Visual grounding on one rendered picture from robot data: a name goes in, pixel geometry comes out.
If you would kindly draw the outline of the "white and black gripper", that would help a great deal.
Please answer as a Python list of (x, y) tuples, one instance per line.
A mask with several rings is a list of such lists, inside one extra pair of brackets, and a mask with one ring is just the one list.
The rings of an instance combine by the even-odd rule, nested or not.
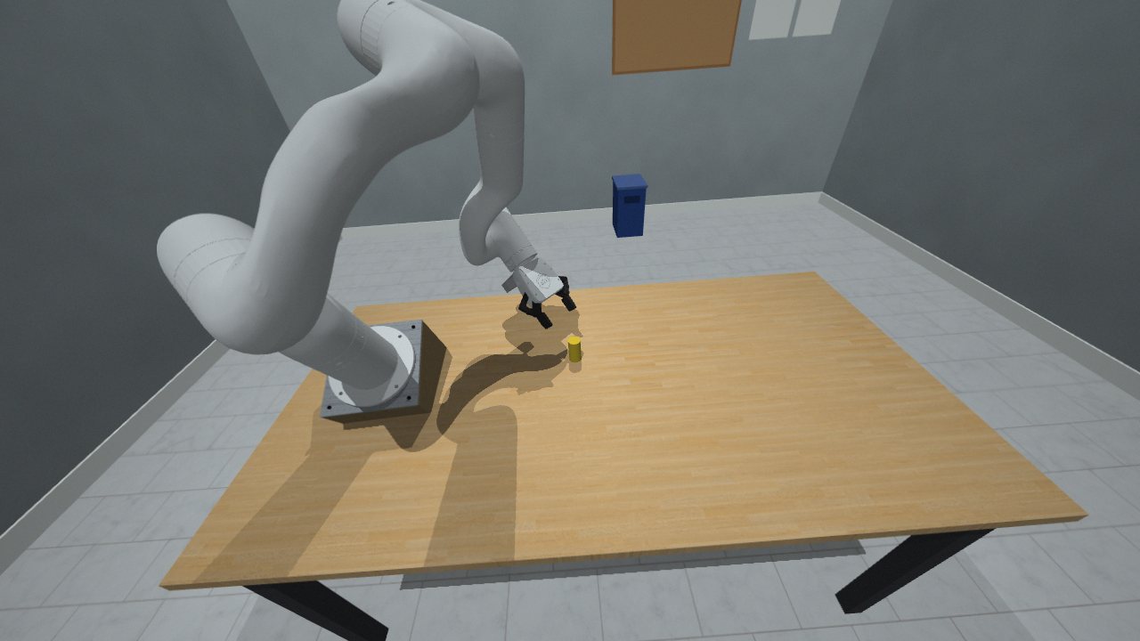
[[(544, 328), (552, 326), (552, 320), (547, 318), (546, 313), (542, 313), (542, 303), (547, 300), (547, 297), (562, 297), (561, 300), (565, 305), (565, 309), (569, 313), (575, 309), (573, 298), (569, 297), (567, 277), (557, 276), (557, 273), (553, 271), (547, 261), (538, 258), (538, 255), (518, 267), (518, 270), (513, 271), (512, 276), (516, 281), (518, 291), (522, 295), (521, 303), (518, 305), (518, 310), (538, 318)], [(534, 309), (526, 307), (526, 305), (534, 307)]]

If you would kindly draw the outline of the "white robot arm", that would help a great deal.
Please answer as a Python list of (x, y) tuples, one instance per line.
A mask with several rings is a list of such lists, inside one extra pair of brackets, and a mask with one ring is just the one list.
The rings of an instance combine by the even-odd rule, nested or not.
[(420, 0), (341, 0), (337, 29), (376, 78), (300, 117), (274, 155), (254, 228), (184, 216), (156, 255), (217, 342), (285, 354), (329, 375), (341, 401), (370, 407), (402, 391), (415, 352), (402, 331), (368, 326), (327, 295), (347, 216), (388, 161), (474, 107), (481, 179), (461, 208), (461, 251), (508, 271), (536, 258), (507, 208), (524, 186), (526, 78), (500, 34)]

